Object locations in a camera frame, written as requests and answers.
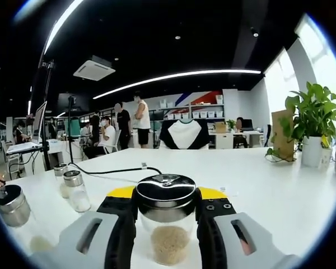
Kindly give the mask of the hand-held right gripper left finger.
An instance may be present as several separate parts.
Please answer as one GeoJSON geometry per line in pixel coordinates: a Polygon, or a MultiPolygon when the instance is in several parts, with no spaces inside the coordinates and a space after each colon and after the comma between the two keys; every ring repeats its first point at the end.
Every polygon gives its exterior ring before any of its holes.
{"type": "Polygon", "coordinates": [[[30,259],[37,268],[130,268],[137,208],[132,186],[107,194],[97,211],[87,211],[67,226],[58,244],[30,259]]]}

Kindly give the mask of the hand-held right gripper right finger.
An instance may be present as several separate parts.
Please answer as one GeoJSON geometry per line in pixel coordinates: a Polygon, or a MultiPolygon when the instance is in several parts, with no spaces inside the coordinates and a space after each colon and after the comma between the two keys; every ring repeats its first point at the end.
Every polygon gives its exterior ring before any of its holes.
{"type": "Polygon", "coordinates": [[[196,191],[197,238],[203,268],[297,268],[300,258],[284,254],[272,234],[244,212],[237,213],[222,192],[196,191]]]}

